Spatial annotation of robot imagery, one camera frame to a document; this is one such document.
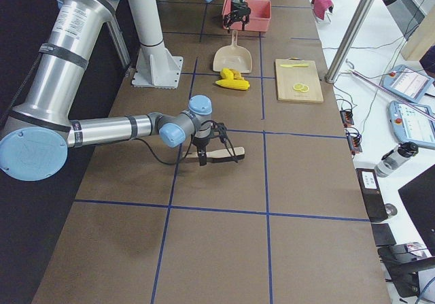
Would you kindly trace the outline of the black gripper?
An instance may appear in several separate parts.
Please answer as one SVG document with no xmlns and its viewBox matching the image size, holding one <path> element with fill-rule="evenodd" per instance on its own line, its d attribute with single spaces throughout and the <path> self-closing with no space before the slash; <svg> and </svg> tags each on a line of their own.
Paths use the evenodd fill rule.
<svg viewBox="0 0 435 304">
<path fill-rule="evenodd" d="M 229 31 L 234 23 L 234 19 L 241 19 L 242 31 L 245 31 L 245 27 L 249 23 L 250 14 L 251 8 L 246 0 L 231 0 L 230 12 L 223 16 L 223 26 Z"/>
<path fill-rule="evenodd" d="M 201 124 L 200 130 L 193 138 L 193 144 L 198 151 L 198 161 L 200 166 L 207 164 L 206 147 L 211 139 L 218 138 L 223 144 L 227 139 L 227 128 L 223 122 L 205 121 Z"/>
</svg>

